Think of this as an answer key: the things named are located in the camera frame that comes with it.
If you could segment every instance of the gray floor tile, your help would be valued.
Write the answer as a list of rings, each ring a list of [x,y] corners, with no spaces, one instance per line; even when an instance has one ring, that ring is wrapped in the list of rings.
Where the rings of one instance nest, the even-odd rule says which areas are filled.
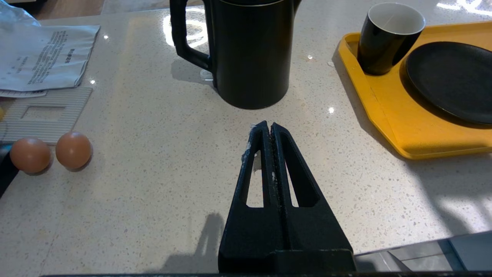
[[[387,251],[355,257],[359,272],[405,272],[409,268]]]
[[[453,249],[447,241],[418,243],[390,250],[390,253],[401,261],[450,252],[453,252]]]
[[[461,271],[458,258],[451,253],[403,261],[412,271]]]

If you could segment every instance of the black kettle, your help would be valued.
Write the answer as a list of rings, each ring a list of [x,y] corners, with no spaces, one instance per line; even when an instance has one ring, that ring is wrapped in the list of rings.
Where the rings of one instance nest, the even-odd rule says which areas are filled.
[[[186,40],[186,2],[171,0],[176,52],[214,76],[226,102],[245,109],[280,101],[289,87],[294,16],[301,0],[203,0],[210,55]]]

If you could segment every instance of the brown egg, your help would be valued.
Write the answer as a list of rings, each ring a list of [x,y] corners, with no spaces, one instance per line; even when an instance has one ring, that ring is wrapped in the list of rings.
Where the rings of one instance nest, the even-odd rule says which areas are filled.
[[[12,145],[10,159],[18,169],[26,173],[37,173],[50,164],[51,151],[40,139],[21,138]]]
[[[68,132],[57,142],[57,160],[68,169],[77,169],[89,161],[91,143],[79,132]]]

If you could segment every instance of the speckled countertop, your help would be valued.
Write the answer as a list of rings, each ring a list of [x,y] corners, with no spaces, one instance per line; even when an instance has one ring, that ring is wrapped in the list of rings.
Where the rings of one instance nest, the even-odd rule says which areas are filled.
[[[401,2],[429,25],[492,19],[486,1],[441,1]],[[75,127],[94,155],[80,172],[55,161],[17,175],[0,199],[1,275],[215,272],[250,125],[262,120],[290,130],[356,253],[491,230],[489,155],[408,161],[365,117],[336,48],[376,2],[301,3],[289,91],[256,111],[227,104],[176,55],[168,10],[43,22],[101,25]]]

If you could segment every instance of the paper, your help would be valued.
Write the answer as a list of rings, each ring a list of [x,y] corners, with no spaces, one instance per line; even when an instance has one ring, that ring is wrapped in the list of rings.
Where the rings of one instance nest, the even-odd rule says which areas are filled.
[[[0,0],[2,15],[10,11],[5,6]],[[37,26],[14,16],[0,20],[0,90],[79,85],[100,26]]]
[[[36,91],[13,91],[13,90],[0,90],[0,97],[9,98],[31,98],[45,96],[46,90],[36,90]]]

